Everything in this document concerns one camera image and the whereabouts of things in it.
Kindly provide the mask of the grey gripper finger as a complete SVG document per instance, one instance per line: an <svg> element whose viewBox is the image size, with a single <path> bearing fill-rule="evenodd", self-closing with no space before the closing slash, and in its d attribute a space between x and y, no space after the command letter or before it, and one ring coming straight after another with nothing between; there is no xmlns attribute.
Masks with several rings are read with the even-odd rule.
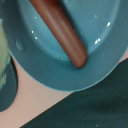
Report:
<svg viewBox="0 0 128 128"><path fill-rule="evenodd" d="M7 38L3 29L3 20L0 19L0 90L6 83L6 67L10 63L11 55Z"/></svg>

